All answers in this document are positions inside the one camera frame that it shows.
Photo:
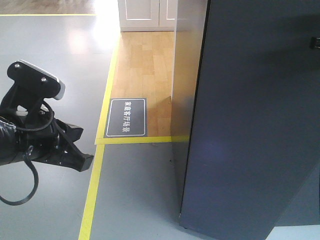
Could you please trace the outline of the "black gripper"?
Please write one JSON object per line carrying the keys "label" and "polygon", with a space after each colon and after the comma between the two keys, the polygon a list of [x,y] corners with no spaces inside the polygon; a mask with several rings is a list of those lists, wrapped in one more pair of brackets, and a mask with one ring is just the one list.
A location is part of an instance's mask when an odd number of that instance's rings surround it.
{"label": "black gripper", "polygon": [[94,156],[81,152],[75,145],[84,129],[55,118],[51,106],[43,101],[40,110],[14,114],[17,125],[14,161],[34,161],[74,169],[88,170]]}

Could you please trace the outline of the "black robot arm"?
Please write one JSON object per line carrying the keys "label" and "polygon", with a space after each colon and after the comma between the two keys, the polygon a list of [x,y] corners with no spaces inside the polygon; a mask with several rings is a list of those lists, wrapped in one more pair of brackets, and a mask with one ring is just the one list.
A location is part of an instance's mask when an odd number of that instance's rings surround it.
{"label": "black robot arm", "polygon": [[82,127],[56,119],[45,101],[22,115],[17,108],[1,106],[0,164],[38,162],[86,171],[94,156],[81,152],[75,145],[82,133]]}

